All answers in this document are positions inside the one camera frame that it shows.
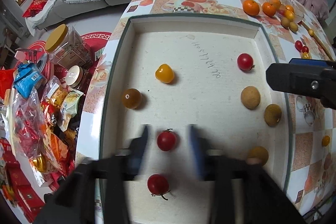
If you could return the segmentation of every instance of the pillow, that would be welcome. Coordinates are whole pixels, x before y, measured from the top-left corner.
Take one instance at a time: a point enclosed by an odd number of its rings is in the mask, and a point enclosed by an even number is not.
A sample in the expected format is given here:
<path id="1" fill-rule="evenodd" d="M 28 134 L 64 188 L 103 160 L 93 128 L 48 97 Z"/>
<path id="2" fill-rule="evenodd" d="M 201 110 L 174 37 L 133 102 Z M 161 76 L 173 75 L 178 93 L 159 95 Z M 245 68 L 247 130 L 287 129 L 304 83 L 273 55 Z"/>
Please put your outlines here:
<path id="1" fill-rule="evenodd" d="M 22 17 L 34 17 L 43 10 L 48 0 L 33 0 L 28 9 L 24 12 Z"/>

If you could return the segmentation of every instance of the screw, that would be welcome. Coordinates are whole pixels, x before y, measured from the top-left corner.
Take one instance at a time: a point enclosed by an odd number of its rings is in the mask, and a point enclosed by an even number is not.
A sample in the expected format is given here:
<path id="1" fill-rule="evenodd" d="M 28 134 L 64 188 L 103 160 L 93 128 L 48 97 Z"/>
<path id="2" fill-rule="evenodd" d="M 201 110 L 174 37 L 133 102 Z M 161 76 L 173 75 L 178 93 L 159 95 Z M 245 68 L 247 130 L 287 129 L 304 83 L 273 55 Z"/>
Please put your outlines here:
<path id="1" fill-rule="evenodd" d="M 314 80 L 313 82 L 310 83 L 310 86 L 312 90 L 317 90 L 319 88 L 319 82 Z"/>

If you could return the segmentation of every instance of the table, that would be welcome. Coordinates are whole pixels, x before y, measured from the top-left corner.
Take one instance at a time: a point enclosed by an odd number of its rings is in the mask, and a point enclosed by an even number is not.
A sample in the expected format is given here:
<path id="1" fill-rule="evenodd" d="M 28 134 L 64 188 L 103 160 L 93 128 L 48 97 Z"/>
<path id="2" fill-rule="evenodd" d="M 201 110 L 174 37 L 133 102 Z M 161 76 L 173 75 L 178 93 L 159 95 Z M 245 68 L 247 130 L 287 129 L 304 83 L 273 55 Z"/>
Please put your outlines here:
<path id="1" fill-rule="evenodd" d="M 128 19 L 132 16 L 188 12 L 227 15 L 251 20 L 263 24 L 279 62 L 288 63 L 292 58 L 300 58 L 300 53 L 294 47 L 296 40 L 301 40 L 309 47 L 313 59 L 328 59 L 323 49 L 309 36 L 303 26 L 299 26 L 296 33 L 284 29 L 278 18 L 270 18 L 262 12 L 261 5 L 265 0 L 255 1 L 259 3 L 261 12 L 256 17 L 250 17 L 242 9 L 244 0 L 206 0 L 206 5 L 199 5 L 193 0 L 132 0 L 115 27 L 90 83 L 80 125 L 76 162 L 80 162 L 84 157 L 99 159 L 101 156 L 100 128 L 104 107 L 107 104 L 104 100 L 109 73 L 119 39 Z M 335 59 L 331 44 L 316 17 L 300 3 L 296 1 L 294 3 L 304 13 L 305 23 L 314 30 Z M 291 133 L 288 170 L 283 189 L 303 215 L 335 189 L 336 111 L 323 108 L 319 100 L 312 98 L 293 94 L 288 94 L 287 98 Z M 313 117 L 312 124 L 308 124 L 309 115 Z M 325 135 L 330 136 L 331 142 L 329 146 L 322 147 L 321 142 Z M 102 218 L 99 195 L 97 195 L 97 201 L 99 203 L 97 215 Z"/>

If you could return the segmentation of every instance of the tray rim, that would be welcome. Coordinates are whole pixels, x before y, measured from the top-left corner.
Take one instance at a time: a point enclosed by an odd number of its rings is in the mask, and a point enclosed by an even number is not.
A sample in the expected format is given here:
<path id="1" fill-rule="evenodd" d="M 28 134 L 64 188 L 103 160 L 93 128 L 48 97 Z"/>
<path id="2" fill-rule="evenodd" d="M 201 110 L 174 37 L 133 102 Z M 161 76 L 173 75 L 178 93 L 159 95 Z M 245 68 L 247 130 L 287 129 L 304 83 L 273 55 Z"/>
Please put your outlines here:
<path id="1" fill-rule="evenodd" d="M 190 17 L 190 18 L 211 18 L 211 19 L 219 19 L 219 20 L 228 20 L 228 21 L 235 21 L 238 23 L 244 23 L 247 25 L 251 25 L 254 27 L 258 27 L 258 29 L 261 29 L 264 36 L 266 37 L 267 43 L 271 49 L 271 52 L 273 54 L 273 57 L 275 59 L 276 63 L 279 63 L 278 56 L 275 52 L 275 49 L 271 43 L 271 40 L 269 39 L 269 35 L 263 26 L 262 23 L 250 21 L 242 18 L 236 18 L 231 16 L 225 16 L 225 15 L 213 15 L 213 14 L 191 14 L 191 13 L 162 13 L 162 14 L 147 14 L 147 15 L 138 15 L 138 16 L 132 16 L 129 17 L 126 25 L 123 29 L 123 32 L 119 38 L 117 49 L 115 51 L 112 67 L 109 73 L 109 79 L 106 85 L 106 92 L 104 95 L 104 104 L 102 108 L 102 114 L 101 114 L 101 120 L 100 120 L 100 132 L 99 132 L 99 147 L 98 147 L 98 156 L 99 159 L 102 159 L 102 152 L 103 152 L 103 141 L 104 141 L 104 133 L 105 133 L 105 121 L 106 121 L 106 109 L 108 106 L 108 100 L 110 96 L 110 89 L 112 84 L 112 78 L 114 75 L 116 63 L 118 60 L 118 55 L 120 52 L 120 49 L 122 47 L 125 35 L 127 33 L 128 28 L 130 27 L 133 20 L 137 19 L 144 19 L 144 18 L 159 18 L 159 17 Z M 286 176 L 285 176 L 285 182 L 283 184 L 283 192 L 286 194 L 288 185 L 289 185 L 289 179 L 290 179 L 290 173 L 291 173 L 291 167 L 292 167 L 292 161 L 293 161 L 293 122 L 292 117 L 290 114 L 290 107 L 289 107 L 289 97 L 288 93 L 283 93 L 285 97 L 286 107 L 287 107 L 287 119 L 288 119 L 288 160 L 287 160 L 287 170 L 286 170 Z M 101 196 L 101 202 L 102 202 L 102 208 L 104 209 L 104 203 L 105 203 L 105 193 L 104 193 L 104 186 L 103 186 L 103 180 L 99 180 L 99 191 Z"/>

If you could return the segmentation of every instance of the plastic jar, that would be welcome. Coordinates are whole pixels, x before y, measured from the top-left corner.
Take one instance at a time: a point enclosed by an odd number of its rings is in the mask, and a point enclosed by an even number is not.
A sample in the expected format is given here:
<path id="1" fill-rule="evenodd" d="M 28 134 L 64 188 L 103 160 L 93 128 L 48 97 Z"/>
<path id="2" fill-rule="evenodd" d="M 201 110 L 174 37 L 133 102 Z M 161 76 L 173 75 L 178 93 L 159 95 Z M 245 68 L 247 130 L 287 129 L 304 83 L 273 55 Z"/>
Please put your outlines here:
<path id="1" fill-rule="evenodd" d="M 53 30 L 46 41 L 45 49 L 52 63 L 67 70 L 75 65 L 89 68 L 93 64 L 90 50 L 85 47 L 84 41 L 72 26 L 62 24 Z"/>

